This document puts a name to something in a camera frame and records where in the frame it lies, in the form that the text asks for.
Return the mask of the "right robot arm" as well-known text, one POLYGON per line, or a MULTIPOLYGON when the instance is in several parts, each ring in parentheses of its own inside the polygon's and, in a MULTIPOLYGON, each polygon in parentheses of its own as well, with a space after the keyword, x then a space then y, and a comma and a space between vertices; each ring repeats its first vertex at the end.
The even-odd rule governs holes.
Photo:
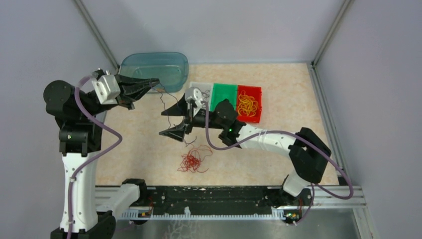
POLYGON ((237 119, 238 114, 228 99, 219 102, 213 111, 207 102, 192 93, 183 97, 170 108, 161 112, 163 116, 183 117, 177 126, 159 132, 177 141, 183 141, 194 127, 205 128, 210 142, 210 129, 219 129, 219 139, 224 149, 260 149, 276 153, 289 159, 294 167, 282 185, 281 201, 293 205, 300 198, 302 190, 322 180, 331 150, 307 127, 296 133, 282 130, 264 130, 237 119))

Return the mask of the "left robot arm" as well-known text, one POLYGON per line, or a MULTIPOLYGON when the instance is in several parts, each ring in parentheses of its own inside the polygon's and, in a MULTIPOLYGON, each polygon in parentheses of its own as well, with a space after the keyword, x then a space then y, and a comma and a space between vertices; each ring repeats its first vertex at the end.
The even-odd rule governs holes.
POLYGON ((116 222, 133 203, 145 205, 149 192, 143 179, 126 179, 103 204, 95 200, 97 162, 115 148, 102 149, 107 131, 122 142, 122 135, 106 126, 98 115, 114 107, 134 109, 159 79, 131 78, 97 70, 76 86, 63 80, 49 83, 43 93, 46 112, 59 127, 59 151, 65 172, 64 210, 53 239, 110 239, 116 222))

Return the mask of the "blue transparent plastic tub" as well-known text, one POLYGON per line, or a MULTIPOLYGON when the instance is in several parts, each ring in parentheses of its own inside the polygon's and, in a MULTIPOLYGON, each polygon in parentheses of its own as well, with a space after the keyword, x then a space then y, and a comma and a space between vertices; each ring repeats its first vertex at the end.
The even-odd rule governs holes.
POLYGON ((187 57, 179 52, 135 53, 121 63, 119 74, 132 78, 158 78, 160 85, 151 93, 181 90, 189 75, 187 57))

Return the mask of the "white plastic bin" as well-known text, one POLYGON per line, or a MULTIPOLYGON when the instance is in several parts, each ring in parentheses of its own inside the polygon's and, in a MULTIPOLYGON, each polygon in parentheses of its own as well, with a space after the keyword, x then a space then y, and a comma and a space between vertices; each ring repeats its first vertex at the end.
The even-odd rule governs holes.
POLYGON ((213 83, 207 82, 190 82, 189 87, 197 87, 202 92, 203 99, 208 103, 211 102, 213 83))

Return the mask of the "green plastic bin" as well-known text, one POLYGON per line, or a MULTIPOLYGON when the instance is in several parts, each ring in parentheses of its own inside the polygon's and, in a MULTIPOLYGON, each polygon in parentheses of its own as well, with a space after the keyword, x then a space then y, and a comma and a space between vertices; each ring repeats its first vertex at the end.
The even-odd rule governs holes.
POLYGON ((237 88, 238 86, 233 84, 214 83, 210 111, 214 111, 217 104, 225 99, 228 99, 233 108, 236 108, 237 88))

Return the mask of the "red plastic bin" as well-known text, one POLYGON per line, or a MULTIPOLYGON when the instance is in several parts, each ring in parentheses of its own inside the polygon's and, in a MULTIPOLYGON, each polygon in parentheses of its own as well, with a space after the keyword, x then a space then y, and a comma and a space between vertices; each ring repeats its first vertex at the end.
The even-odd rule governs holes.
POLYGON ((235 110, 239 121, 259 123, 262 112, 261 87, 238 85, 235 110))

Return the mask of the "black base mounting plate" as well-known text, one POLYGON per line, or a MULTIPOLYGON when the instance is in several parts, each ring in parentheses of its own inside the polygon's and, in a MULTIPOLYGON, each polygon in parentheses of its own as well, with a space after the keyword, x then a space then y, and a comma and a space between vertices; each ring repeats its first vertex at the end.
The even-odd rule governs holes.
POLYGON ((156 186, 132 203, 154 215, 181 215, 188 208, 195 216, 269 215, 280 206, 309 205, 309 194, 293 197, 269 186, 156 186))

